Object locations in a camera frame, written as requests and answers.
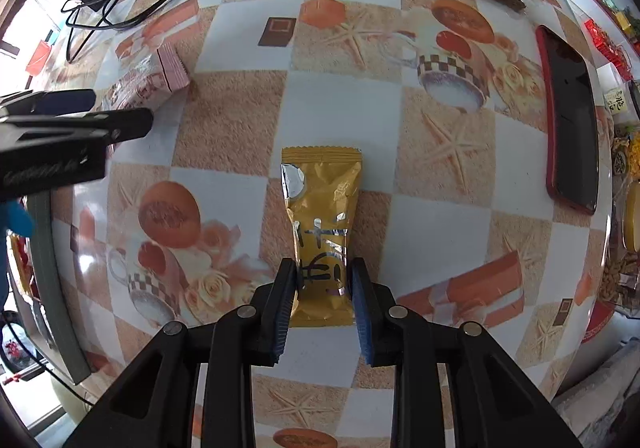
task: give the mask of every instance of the smartphone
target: smartphone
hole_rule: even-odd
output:
[[[536,29],[546,85],[546,190],[593,215],[598,200],[598,129],[587,64],[546,26]]]

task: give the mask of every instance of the gold snack wrapper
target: gold snack wrapper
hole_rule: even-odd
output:
[[[282,190],[299,280],[290,327],[353,324],[347,246],[358,202],[362,153],[344,147],[282,149]]]

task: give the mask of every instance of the metal screw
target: metal screw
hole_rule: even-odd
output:
[[[479,336],[482,334],[482,326],[477,322],[467,322],[462,326],[462,330],[469,336]]]
[[[391,318],[406,318],[409,314],[406,307],[402,307],[401,305],[395,305],[389,308],[389,316]]]
[[[253,305],[243,305],[238,308],[238,316],[241,318],[251,318],[255,315],[255,307]]]
[[[162,332],[164,334],[168,334],[169,336],[173,336],[174,334],[179,333],[182,330],[182,324],[180,322],[169,322],[162,327]]]

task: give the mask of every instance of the table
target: table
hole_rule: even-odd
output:
[[[172,0],[139,28],[103,32],[71,66],[59,43],[49,87],[101,96],[163,42],[191,76],[146,138],[116,149],[104,180],[52,194],[61,283],[98,369],[85,386],[100,395],[174,314],[193,326],[248,301],[293,255],[281,148],[342,145],[364,155],[351,253],[420,313],[483,321],[551,398],[602,275],[610,158],[593,58],[567,1],[523,1],[524,14],[492,0]],[[600,144],[593,217],[546,193],[538,24],[590,71]],[[196,245],[153,243],[140,226],[143,201],[165,222],[201,222]],[[497,259],[499,269],[481,268]],[[137,308],[123,283],[136,260],[167,282],[162,298]],[[481,276],[468,273],[477,268]],[[275,431],[299,427],[340,446],[384,446],[392,387],[392,372],[359,358],[355,327],[290,330],[281,362],[254,372],[258,444],[276,446]]]

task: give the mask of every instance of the snack package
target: snack package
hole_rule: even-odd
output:
[[[362,154],[343,147],[292,147],[282,149],[281,168],[299,280],[289,326],[351,325],[346,263]]]
[[[102,110],[146,107],[152,111],[189,85],[174,47],[163,44],[114,83],[102,100]]]

